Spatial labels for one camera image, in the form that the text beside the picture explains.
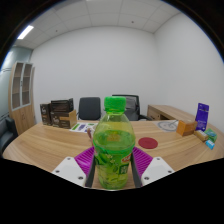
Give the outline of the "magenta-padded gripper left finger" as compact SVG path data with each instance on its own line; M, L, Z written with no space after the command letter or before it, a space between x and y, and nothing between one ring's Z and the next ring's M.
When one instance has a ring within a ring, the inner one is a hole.
M66 157L52 173L76 185L91 188L95 173L94 148L90 147L75 157Z

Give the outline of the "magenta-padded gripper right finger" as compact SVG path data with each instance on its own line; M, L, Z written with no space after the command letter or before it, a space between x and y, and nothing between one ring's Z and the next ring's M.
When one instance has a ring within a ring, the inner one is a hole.
M174 173L174 170L161 157L151 157L137 147L134 147L132 151L131 166L136 186L148 185Z

